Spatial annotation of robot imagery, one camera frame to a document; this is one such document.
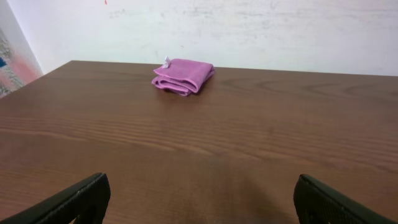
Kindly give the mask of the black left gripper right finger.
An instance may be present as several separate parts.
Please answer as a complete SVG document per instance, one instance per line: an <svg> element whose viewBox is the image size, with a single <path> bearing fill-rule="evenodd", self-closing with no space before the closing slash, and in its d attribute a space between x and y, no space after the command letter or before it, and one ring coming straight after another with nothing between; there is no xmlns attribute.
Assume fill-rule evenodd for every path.
<svg viewBox="0 0 398 224"><path fill-rule="evenodd" d="M300 224L397 224L307 174L294 188Z"/></svg>

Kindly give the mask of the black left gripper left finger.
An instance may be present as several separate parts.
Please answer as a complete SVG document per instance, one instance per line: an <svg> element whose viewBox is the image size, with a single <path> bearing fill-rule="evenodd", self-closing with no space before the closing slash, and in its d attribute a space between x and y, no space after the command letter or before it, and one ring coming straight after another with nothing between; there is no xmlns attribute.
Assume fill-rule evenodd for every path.
<svg viewBox="0 0 398 224"><path fill-rule="evenodd" d="M102 224L111 196L105 173L95 173L1 224Z"/></svg>

